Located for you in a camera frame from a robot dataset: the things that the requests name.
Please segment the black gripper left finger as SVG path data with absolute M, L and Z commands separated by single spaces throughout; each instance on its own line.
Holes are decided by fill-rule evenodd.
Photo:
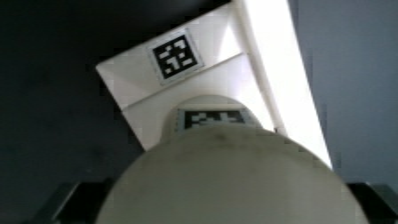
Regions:
M 61 183 L 22 224 L 93 224 L 113 180 Z

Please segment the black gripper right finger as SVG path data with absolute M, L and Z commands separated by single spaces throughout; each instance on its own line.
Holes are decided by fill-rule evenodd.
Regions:
M 398 193 L 385 184 L 353 182 L 346 184 L 369 224 L 398 224 Z

